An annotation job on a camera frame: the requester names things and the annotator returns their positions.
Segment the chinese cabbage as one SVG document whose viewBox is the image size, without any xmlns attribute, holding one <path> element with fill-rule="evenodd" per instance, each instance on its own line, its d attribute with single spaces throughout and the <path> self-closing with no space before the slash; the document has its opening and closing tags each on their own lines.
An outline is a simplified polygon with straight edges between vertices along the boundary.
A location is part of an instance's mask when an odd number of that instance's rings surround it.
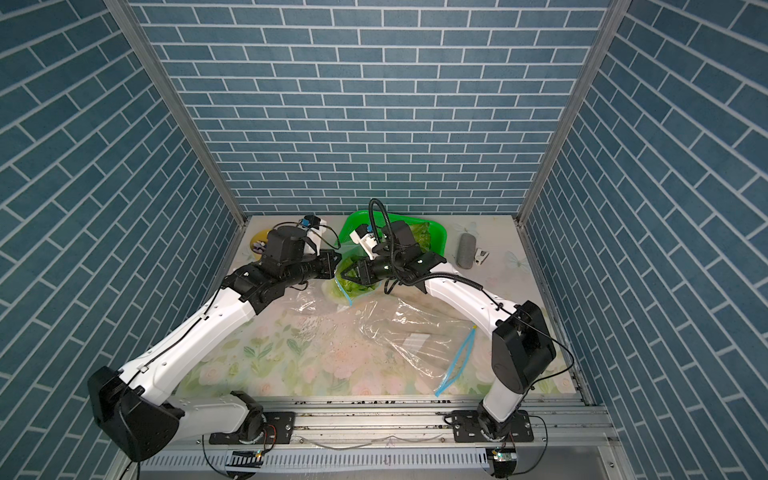
<svg viewBox="0 0 768 480">
<path fill-rule="evenodd" d="M 415 223 L 410 226 L 414 239 L 423 252 L 429 251 L 431 249 L 432 236 L 429 228 L 429 222 Z"/>
<path fill-rule="evenodd" d="M 374 292 L 379 284 L 361 285 L 342 276 L 342 272 L 362 259 L 361 255 L 344 257 L 337 266 L 335 277 L 324 282 L 322 289 L 326 297 L 341 305 L 352 305 L 358 298 Z"/>
</svg>

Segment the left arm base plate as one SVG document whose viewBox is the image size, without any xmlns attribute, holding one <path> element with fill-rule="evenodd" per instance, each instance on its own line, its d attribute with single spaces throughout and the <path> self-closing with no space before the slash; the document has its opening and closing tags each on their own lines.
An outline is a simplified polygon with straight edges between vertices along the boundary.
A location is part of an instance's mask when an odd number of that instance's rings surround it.
<svg viewBox="0 0 768 480">
<path fill-rule="evenodd" d="M 273 445 L 289 444 L 296 414 L 290 411 L 265 412 L 260 416 L 250 415 L 243 425 L 233 433 L 212 433 L 210 445 Z"/>
</svg>

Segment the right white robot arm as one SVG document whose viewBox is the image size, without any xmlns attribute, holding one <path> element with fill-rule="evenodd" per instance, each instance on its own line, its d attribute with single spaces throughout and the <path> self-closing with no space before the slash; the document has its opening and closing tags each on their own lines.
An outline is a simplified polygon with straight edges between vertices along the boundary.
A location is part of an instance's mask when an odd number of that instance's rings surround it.
<svg viewBox="0 0 768 480">
<path fill-rule="evenodd" d="M 442 255 L 422 249 L 404 221 L 381 232 L 362 224 L 349 238 L 364 255 L 339 271 L 344 280 L 361 286 L 394 280 L 415 287 L 447 303 L 489 336 L 495 380 L 478 406 L 478 423 L 491 440 L 507 437 L 511 417 L 556 357 L 541 309 L 531 301 L 505 300 L 461 276 Z"/>
</svg>

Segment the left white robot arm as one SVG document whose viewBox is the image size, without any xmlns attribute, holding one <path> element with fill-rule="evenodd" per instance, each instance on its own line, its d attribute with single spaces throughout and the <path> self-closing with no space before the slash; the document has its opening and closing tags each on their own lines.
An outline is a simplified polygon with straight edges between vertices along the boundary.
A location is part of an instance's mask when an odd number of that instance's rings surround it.
<svg viewBox="0 0 768 480">
<path fill-rule="evenodd" d="M 173 392 L 228 335 L 288 289 L 313 279 L 334 279 L 342 256 L 339 242 L 324 238 L 330 229 L 315 215 L 277 224 L 259 259 L 226 275 L 213 296 L 179 327 L 122 367 L 101 367 L 90 376 L 95 424 L 130 461 L 145 461 L 189 437 L 225 434 L 251 443 L 263 436 L 263 408 L 242 391 L 200 401 L 181 401 Z"/>
</svg>

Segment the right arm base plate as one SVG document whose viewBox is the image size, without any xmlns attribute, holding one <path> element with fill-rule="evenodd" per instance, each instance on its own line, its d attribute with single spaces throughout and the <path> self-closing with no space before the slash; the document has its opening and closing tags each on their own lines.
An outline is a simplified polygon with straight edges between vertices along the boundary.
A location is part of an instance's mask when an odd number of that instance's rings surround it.
<svg viewBox="0 0 768 480">
<path fill-rule="evenodd" d="M 525 410 L 517 410 L 505 421 L 499 422 L 482 409 L 454 410 L 443 416 L 456 443 L 522 442 L 534 440 L 530 417 Z"/>
</svg>

